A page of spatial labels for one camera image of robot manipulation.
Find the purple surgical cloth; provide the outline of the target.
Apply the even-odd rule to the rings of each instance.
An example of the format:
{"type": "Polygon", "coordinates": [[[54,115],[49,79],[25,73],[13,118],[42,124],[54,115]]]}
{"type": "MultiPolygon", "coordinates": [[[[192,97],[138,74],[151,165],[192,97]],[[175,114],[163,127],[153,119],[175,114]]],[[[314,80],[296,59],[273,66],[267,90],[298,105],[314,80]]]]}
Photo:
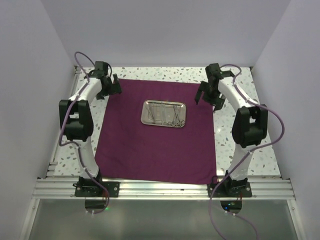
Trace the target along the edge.
{"type": "Polygon", "coordinates": [[[196,83],[121,79],[109,97],[95,161],[103,177],[209,184],[217,172],[212,107],[195,102],[196,83]],[[147,100],[186,105],[182,128],[141,122],[147,100]]]}

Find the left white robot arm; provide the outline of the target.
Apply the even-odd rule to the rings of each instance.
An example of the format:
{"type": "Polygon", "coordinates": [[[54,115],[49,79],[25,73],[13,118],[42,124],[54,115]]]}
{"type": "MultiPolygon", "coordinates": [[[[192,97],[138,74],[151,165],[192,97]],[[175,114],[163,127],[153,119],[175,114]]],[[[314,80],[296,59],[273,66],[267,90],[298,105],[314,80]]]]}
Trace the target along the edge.
{"type": "Polygon", "coordinates": [[[90,104],[93,100],[103,100],[107,96],[121,94],[122,88],[117,74],[104,61],[96,61],[94,68],[85,74],[81,87],[69,98],[58,104],[61,147],[72,144],[76,150],[80,176],[84,179],[97,178],[99,167],[96,163],[91,136],[94,120],[90,104]]]}

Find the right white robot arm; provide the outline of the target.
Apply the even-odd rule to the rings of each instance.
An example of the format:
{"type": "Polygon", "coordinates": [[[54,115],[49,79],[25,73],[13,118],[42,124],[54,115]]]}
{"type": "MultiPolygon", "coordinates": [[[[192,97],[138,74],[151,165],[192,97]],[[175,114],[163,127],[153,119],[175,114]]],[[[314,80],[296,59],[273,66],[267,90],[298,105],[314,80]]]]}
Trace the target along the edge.
{"type": "Polygon", "coordinates": [[[254,147],[261,144],[267,136],[268,111],[236,83],[236,77],[231,70],[222,70],[218,63],[211,63],[205,67],[207,82],[201,81],[195,94],[195,102],[203,99],[214,107],[215,111],[223,108],[228,101],[235,111],[231,129],[235,150],[232,162],[225,175],[229,180],[223,183],[223,192],[227,196],[235,196],[240,190],[242,181],[248,176],[251,153],[254,147]]]}

